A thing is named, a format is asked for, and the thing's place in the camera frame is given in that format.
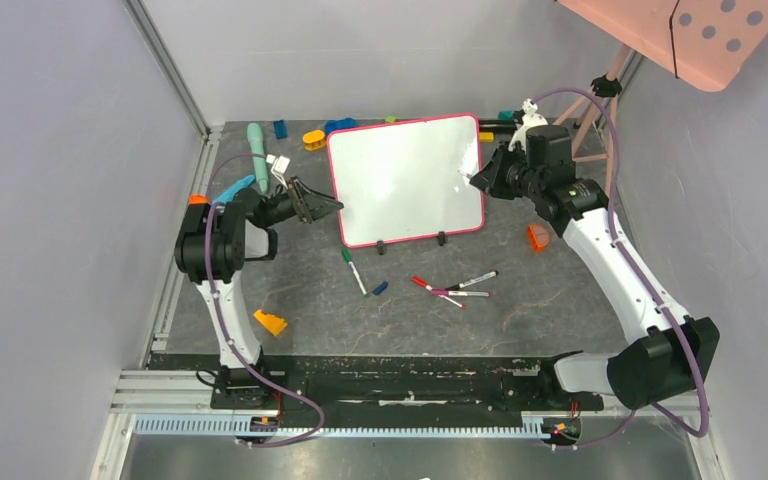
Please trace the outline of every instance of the cable clip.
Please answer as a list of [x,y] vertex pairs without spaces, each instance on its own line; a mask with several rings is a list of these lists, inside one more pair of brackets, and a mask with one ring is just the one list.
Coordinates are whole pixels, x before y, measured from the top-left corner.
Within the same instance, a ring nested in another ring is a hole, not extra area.
[[664,309],[665,309],[665,308],[670,308],[670,305],[672,305],[672,303],[673,303],[673,302],[667,302],[667,301],[664,301],[664,303],[662,303],[662,304],[660,304],[660,305],[657,305],[657,306],[655,306],[655,310],[657,310],[658,312],[661,312],[661,313],[663,313]]

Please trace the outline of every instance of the whiteboard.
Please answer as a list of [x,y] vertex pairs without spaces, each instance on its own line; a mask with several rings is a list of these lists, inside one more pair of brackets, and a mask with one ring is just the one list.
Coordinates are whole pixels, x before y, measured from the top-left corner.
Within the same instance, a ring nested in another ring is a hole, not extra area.
[[328,159],[340,234],[366,247],[465,233],[484,225],[484,199],[465,174],[481,168],[478,119],[470,114],[339,130]]

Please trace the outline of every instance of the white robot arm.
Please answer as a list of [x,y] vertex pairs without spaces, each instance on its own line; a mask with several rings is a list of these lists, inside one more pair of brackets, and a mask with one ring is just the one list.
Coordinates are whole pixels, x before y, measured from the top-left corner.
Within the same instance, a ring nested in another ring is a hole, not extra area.
[[[629,346],[622,352],[569,352],[541,364],[540,375],[551,393],[594,392],[615,395],[636,410],[695,388],[688,359],[662,308],[678,321],[702,377],[707,375],[719,342],[709,318],[694,319],[655,279],[620,229],[609,233],[608,199],[593,180],[575,176],[571,138],[564,127],[542,125],[526,132],[525,151],[502,143],[470,184],[501,199],[527,197],[538,215],[581,257],[605,292]],[[619,224],[616,217],[614,224]],[[657,305],[617,247],[659,292]]]

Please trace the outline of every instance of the dry erase marker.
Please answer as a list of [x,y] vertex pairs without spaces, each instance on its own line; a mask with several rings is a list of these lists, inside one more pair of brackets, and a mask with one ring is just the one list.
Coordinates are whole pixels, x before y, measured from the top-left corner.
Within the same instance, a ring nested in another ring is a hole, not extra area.
[[355,275],[355,280],[358,281],[358,286],[360,287],[360,291],[363,292],[363,296],[368,297],[369,293],[366,291],[366,287],[363,286],[363,280],[360,279],[360,274],[357,273],[357,268],[355,267],[354,262],[352,262],[352,256],[349,254],[348,248],[343,249],[343,260],[345,260],[346,263],[349,264],[349,268],[352,269],[352,273]]
[[458,290],[444,290],[442,288],[435,288],[431,290],[434,295],[445,295],[447,297],[489,297],[489,292],[468,292]]
[[465,281],[464,283],[459,283],[457,285],[452,285],[451,287],[447,288],[446,290],[460,290],[460,289],[466,288],[466,287],[468,287],[470,285],[475,285],[478,282],[483,282],[484,280],[493,278],[493,277],[495,277],[498,274],[499,274],[498,270],[493,270],[490,273],[485,273],[484,275],[482,275],[480,277],[475,277],[472,280]]
[[[425,280],[423,280],[423,279],[421,279],[421,278],[419,278],[419,277],[417,277],[417,276],[413,276],[413,277],[411,277],[411,281],[412,281],[413,283],[415,283],[415,284],[419,285],[420,287],[422,287],[422,288],[424,288],[424,289],[428,290],[429,292],[431,292],[432,290],[434,290],[433,288],[431,288],[431,287],[428,285],[428,282],[426,282]],[[456,302],[456,301],[452,300],[451,298],[449,298],[449,297],[447,297],[447,296],[443,296],[443,295],[437,295],[437,296],[438,296],[438,297],[440,297],[440,298],[442,298],[443,300],[448,300],[449,302],[451,302],[451,303],[453,303],[453,304],[457,305],[457,307],[458,307],[458,308],[466,308],[466,305],[462,305],[462,304],[460,304],[460,303],[458,303],[458,302]]]

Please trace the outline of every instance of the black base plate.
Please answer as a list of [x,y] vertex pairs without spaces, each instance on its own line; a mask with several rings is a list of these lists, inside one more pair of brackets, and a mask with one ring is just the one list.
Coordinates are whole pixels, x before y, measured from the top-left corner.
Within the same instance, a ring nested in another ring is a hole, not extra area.
[[[218,360],[216,355],[154,354],[148,368],[218,370]],[[590,393],[547,398],[536,376],[541,360],[264,355],[261,368],[279,385],[318,403],[330,428],[517,427],[522,411],[565,414],[573,400],[580,410],[604,408],[601,397]],[[405,404],[411,399],[427,403]],[[318,416],[309,406],[286,396],[282,404],[283,426],[316,424]]]

